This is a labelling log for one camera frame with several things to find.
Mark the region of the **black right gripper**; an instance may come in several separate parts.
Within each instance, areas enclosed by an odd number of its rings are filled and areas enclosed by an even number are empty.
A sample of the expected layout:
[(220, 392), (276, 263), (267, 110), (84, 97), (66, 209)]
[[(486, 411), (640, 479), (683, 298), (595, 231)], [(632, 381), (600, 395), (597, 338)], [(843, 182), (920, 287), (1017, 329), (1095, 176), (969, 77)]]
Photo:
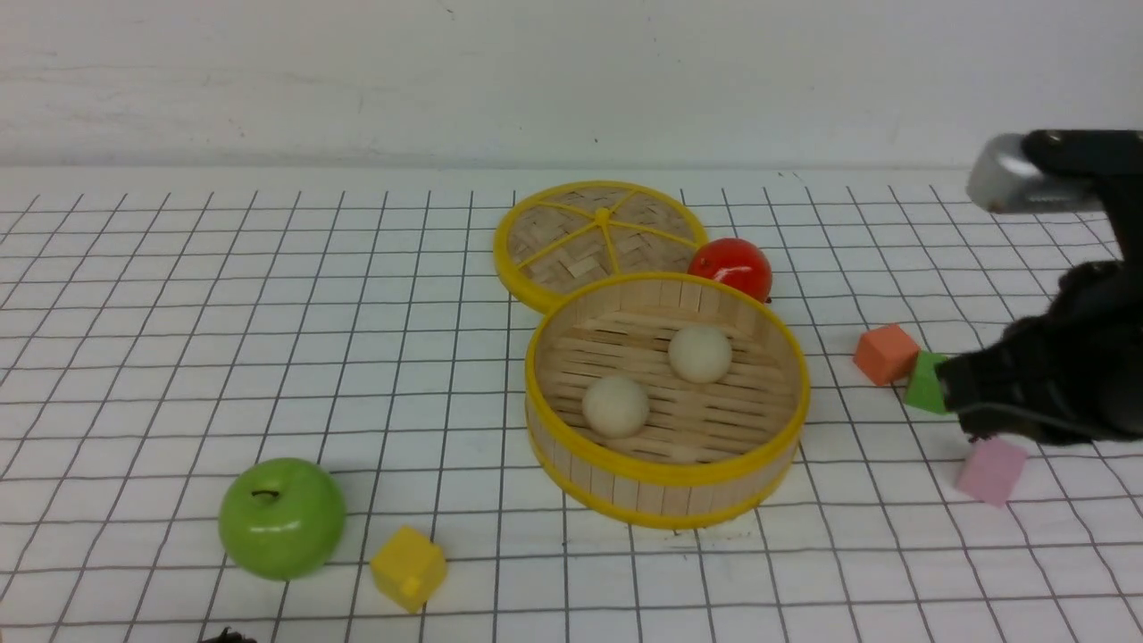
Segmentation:
[(1004, 345), (950, 357), (936, 376), (968, 439), (1140, 442), (1140, 265), (1079, 264), (1048, 310), (1005, 329)]

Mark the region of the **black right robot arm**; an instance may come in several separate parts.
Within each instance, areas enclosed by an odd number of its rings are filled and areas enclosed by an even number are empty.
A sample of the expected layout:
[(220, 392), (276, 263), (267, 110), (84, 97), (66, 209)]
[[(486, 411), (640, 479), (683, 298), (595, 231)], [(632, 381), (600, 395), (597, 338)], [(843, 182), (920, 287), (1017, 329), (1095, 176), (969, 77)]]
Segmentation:
[(1119, 259), (1066, 270), (1048, 308), (991, 346), (936, 365), (940, 395), (976, 442), (1138, 442), (1142, 434), (1142, 143), (1140, 131), (1040, 129), (997, 135), (966, 187), (991, 214), (1105, 212)]

